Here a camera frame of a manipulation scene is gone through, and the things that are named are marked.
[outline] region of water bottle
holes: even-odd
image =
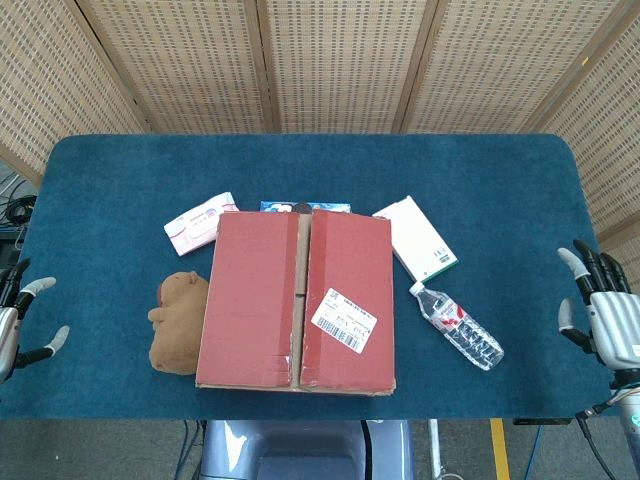
[[[490,370],[502,360],[500,344],[449,295],[428,290],[422,282],[416,282],[409,292],[418,299],[422,316],[476,367]]]

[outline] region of table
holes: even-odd
[[[208,278],[213,245],[179,258],[163,225],[214,194],[349,202],[369,215],[411,195],[460,263],[430,282],[502,344],[482,372],[419,315],[395,261],[397,390],[349,397],[197,390],[156,372],[147,311],[175,271]],[[24,256],[25,282],[57,277],[22,348],[69,324],[55,358],[0,387],[0,417],[356,419],[566,417],[607,395],[608,374],[557,333],[579,304],[555,249],[595,244],[575,162],[551,135],[89,135],[53,150]]]

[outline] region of white box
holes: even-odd
[[[458,263],[449,246],[410,196],[373,216],[391,220],[393,251],[414,280],[425,282]]]

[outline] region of metal robot hand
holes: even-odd
[[[46,277],[20,290],[20,280],[29,263],[29,259],[25,259],[0,274],[0,384],[11,377],[14,369],[55,355],[69,334],[69,327],[65,325],[44,347],[19,353],[20,326],[29,305],[38,293],[56,283],[55,278]]]
[[[576,418],[596,459],[614,479],[593,444],[586,420],[618,404],[640,478],[640,297],[631,293],[624,271],[613,257],[596,253],[581,240],[574,240],[573,244],[582,260],[566,248],[558,249],[558,255],[573,272],[591,330],[587,335],[574,327],[573,306],[568,298],[560,305],[558,327],[562,335],[585,353],[596,354],[598,361],[614,372],[610,384],[613,396],[578,412]]]

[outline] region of floor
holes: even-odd
[[[0,180],[10,173],[11,170],[0,163]],[[0,190],[9,181],[10,178],[0,183]],[[33,192],[27,182],[16,189],[14,198]],[[1,388],[11,388],[11,384]],[[590,422],[594,441],[617,478],[636,478],[617,418],[597,418]],[[525,477],[536,430],[537,427],[514,426],[505,421],[512,479]],[[412,431],[417,480],[428,480],[431,467],[426,422],[412,422]],[[183,435],[183,423],[178,420],[0,421],[0,478],[170,479]],[[442,421],[440,437],[442,463],[447,472],[457,473],[465,480],[496,478],[488,420]],[[201,450],[201,442],[196,442],[181,479],[191,478]],[[569,426],[544,428],[530,478],[600,480],[605,475],[573,422]]]

